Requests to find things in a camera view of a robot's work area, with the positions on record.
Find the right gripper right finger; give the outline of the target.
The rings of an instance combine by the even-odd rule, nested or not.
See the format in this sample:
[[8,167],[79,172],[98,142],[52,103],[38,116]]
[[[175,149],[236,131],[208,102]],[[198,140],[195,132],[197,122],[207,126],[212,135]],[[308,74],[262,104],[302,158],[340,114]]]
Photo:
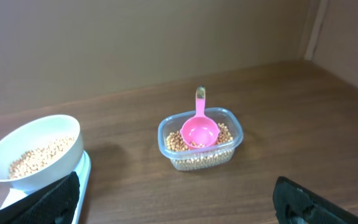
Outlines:
[[358,216],[284,176],[275,183],[273,205],[279,224],[358,224]]

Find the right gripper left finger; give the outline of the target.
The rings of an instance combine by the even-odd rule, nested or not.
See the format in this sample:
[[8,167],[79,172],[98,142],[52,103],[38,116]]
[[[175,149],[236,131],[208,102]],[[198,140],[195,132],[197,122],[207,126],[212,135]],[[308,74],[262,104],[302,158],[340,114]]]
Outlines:
[[80,198],[76,172],[0,210],[0,224],[70,224]]

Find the pink measuring scoop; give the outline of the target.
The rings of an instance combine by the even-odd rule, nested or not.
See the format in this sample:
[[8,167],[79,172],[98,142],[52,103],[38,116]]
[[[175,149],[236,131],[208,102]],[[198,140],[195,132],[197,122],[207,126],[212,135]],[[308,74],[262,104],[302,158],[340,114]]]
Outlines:
[[184,143],[190,149],[213,146],[219,136],[217,123],[204,113],[206,104],[206,90],[199,86],[195,93],[195,115],[185,121],[180,134]]

